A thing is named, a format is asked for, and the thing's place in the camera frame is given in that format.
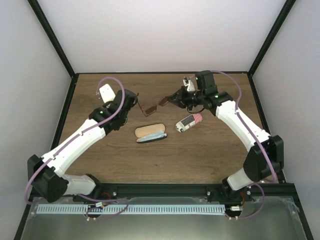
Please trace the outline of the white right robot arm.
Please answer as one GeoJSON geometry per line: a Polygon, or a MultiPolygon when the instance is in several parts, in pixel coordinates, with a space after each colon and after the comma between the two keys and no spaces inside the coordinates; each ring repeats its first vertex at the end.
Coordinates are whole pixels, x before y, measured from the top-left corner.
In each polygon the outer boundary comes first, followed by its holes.
{"type": "Polygon", "coordinates": [[[271,136],[257,126],[237,106],[236,101],[217,87],[188,92],[181,87],[168,98],[168,101],[181,109],[191,110],[198,105],[210,111],[223,121],[241,140],[247,150],[243,166],[222,182],[223,198],[229,202],[240,196],[240,189],[272,176],[284,167],[284,142],[278,135],[271,136]]]}

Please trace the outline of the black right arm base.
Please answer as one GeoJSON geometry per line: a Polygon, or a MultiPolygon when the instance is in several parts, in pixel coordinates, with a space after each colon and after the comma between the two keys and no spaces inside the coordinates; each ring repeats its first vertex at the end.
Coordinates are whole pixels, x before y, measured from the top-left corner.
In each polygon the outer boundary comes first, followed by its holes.
{"type": "Polygon", "coordinates": [[[206,186],[206,195],[208,202],[231,203],[239,202],[242,194],[246,194],[247,187],[239,190],[232,190],[227,178],[225,177],[221,183],[209,184],[206,186]]]}

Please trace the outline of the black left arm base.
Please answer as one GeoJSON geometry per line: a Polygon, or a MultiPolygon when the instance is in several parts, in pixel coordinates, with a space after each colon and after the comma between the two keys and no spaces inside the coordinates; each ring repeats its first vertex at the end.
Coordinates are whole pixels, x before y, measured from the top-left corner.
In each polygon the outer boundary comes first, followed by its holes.
{"type": "MultiPolygon", "coordinates": [[[[89,179],[93,180],[95,183],[95,187],[92,190],[92,192],[90,194],[84,195],[86,198],[95,199],[95,200],[115,200],[116,199],[114,196],[112,196],[111,194],[106,192],[104,185],[96,177],[94,177],[92,174],[86,174],[85,176],[89,177],[89,179]]],[[[79,195],[75,195],[73,197],[73,200],[75,202],[87,201],[90,203],[97,203],[96,201],[88,200],[86,198],[83,198],[79,195]]]]}

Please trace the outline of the tan glasses case striped trim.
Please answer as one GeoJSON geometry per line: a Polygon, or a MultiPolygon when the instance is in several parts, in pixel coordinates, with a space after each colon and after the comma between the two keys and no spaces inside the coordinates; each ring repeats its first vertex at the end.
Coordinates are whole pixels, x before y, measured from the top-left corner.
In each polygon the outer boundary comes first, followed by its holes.
{"type": "Polygon", "coordinates": [[[183,133],[195,125],[199,124],[203,120],[203,116],[200,113],[192,113],[189,116],[183,118],[175,124],[175,129],[179,133],[183,133]]]}

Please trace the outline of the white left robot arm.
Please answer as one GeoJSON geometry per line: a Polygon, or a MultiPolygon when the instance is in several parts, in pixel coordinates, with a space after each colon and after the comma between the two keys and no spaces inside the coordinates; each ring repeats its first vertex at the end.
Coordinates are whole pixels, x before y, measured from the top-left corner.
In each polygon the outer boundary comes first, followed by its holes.
{"type": "Polygon", "coordinates": [[[138,96],[129,90],[119,90],[113,100],[93,110],[82,126],[63,143],[41,157],[32,155],[27,161],[28,187],[52,203],[64,195],[84,195],[97,202],[102,196],[99,181],[91,174],[66,174],[71,164],[90,146],[118,131],[126,124],[138,96]]]}

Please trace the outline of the tan glasses case black trim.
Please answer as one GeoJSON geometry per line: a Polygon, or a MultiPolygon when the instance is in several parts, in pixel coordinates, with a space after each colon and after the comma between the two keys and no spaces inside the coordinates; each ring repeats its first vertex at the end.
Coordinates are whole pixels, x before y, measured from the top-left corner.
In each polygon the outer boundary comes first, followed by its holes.
{"type": "Polygon", "coordinates": [[[162,123],[156,123],[151,125],[141,126],[135,129],[135,136],[137,139],[145,137],[149,134],[153,134],[159,131],[163,131],[165,133],[166,127],[162,123]]]}

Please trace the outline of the brown sunglasses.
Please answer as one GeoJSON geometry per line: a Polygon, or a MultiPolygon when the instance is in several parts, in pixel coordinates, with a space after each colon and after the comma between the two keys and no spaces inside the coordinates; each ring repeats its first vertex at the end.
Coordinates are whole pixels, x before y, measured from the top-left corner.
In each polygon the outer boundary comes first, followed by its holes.
{"type": "Polygon", "coordinates": [[[169,96],[168,95],[154,95],[150,98],[148,98],[146,101],[145,101],[144,104],[140,104],[139,101],[137,101],[137,104],[141,110],[141,112],[143,113],[143,115],[145,117],[148,117],[152,114],[154,114],[156,111],[157,111],[157,107],[160,106],[160,107],[164,107],[166,104],[169,103],[169,96]],[[146,102],[150,101],[150,100],[154,100],[154,99],[158,99],[158,101],[156,103],[154,103],[153,105],[147,107],[146,109],[143,109],[143,106],[145,106],[146,102]]]}

